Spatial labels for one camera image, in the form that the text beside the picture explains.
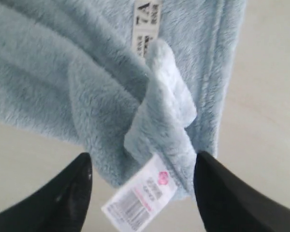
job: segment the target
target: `light blue fleece fabric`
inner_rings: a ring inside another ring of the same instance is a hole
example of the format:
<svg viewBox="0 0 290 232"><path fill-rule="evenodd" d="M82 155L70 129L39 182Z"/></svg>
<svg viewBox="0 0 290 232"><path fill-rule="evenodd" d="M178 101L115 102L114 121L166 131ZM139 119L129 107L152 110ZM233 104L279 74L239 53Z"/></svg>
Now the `light blue fleece fabric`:
<svg viewBox="0 0 290 232"><path fill-rule="evenodd" d="M0 121L82 144L114 187L158 153L175 198L193 195L195 151L217 155L245 0L165 0L170 47L154 42L146 63L130 50L133 2L0 0Z"/></svg>

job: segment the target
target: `size label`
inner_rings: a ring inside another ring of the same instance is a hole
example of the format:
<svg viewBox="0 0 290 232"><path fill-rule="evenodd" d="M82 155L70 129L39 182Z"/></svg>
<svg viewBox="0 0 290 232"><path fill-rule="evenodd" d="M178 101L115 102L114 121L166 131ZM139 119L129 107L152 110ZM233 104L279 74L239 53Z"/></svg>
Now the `size label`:
<svg viewBox="0 0 290 232"><path fill-rule="evenodd" d="M137 0L134 4L132 49L141 57L147 53L148 44L158 37L161 0Z"/></svg>
<svg viewBox="0 0 290 232"><path fill-rule="evenodd" d="M158 155L133 176L102 211L120 232L140 232L167 205L177 185Z"/></svg>

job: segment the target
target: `beige floor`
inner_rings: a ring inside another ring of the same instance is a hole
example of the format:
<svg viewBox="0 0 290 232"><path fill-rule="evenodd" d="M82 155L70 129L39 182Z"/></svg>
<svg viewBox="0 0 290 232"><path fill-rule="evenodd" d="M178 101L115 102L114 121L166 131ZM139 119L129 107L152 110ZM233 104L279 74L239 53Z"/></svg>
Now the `beige floor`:
<svg viewBox="0 0 290 232"><path fill-rule="evenodd" d="M0 125L0 210L39 188L81 151ZM290 207L290 0L249 1L218 159ZM94 186L83 231L113 232L100 206L114 190L97 174ZM204 232L204 228L196 204L186 200L171 203L146 231Z"/></svg>

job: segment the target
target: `white price tag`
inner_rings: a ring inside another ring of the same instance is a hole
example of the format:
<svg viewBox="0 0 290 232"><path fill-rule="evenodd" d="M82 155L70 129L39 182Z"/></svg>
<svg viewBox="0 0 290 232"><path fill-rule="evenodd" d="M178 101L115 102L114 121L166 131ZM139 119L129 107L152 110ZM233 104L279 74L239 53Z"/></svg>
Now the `white price tag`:
<svg viewBox="0 0 290 232"><path fill-rule="evenodd" d="M134 175L102 211L120 232L140 232L167 205L177 185L158 155Z"/></svg>
<svg viewBox="0 0 290 232"><path fill-rule="evenodd" d="M134 4L132 49L141 57L146 55L150 40L157 39L162 0L136 0Z"/></svg>

